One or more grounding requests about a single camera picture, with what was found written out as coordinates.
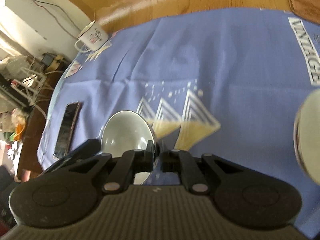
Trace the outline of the blue patterned tablecloth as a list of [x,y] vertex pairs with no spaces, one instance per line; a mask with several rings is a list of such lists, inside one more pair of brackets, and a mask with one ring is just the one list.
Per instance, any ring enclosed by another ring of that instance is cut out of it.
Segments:
[[81,102],[72,148],[97,138],[118,111],[140,114],[168,148],[221,158],[292,184],[295,226],[319,232],[319,186],[300,169],[293,123],[319,88],[319,25],[290,12],[231,8],[120,30],[79,54],[56,85],[37,150],[53,154],[65,107]]

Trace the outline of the large white bowl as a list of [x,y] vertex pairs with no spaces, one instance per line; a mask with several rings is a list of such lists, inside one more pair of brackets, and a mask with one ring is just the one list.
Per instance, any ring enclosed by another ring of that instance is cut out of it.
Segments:
[[116,193],[147,181],[156,165],[157,138],[138,113],[119,111],[101,130],[101,152],[117,161],[103,185],[104,191]]

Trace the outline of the large floral plate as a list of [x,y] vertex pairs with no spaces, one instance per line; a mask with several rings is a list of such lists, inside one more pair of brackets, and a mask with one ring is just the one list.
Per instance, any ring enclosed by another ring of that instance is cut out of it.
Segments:
[[319,184],[319,89],[312,91],[298,109],[293,145],[300,168]]

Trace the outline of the black smartphone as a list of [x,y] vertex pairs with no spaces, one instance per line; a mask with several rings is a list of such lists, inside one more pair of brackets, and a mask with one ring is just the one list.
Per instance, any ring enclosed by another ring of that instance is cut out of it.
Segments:
[[54,160],[68,154],[80,109],[81,102],[69,103],[66,106],[53,153]]

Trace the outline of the white enamel mug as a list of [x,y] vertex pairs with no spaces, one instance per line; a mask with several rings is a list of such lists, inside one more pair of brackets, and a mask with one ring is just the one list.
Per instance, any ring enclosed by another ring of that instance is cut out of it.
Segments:
[[[97,21],[92,21],[88,24],[76,38],[74,44],[75,49],[78,52],[86,53],[89,51],[99,50],[107,41],[109,40],[109,35],[103,30]],[[86,49],[81,49],[78,47],[78,43],[82,42]]]

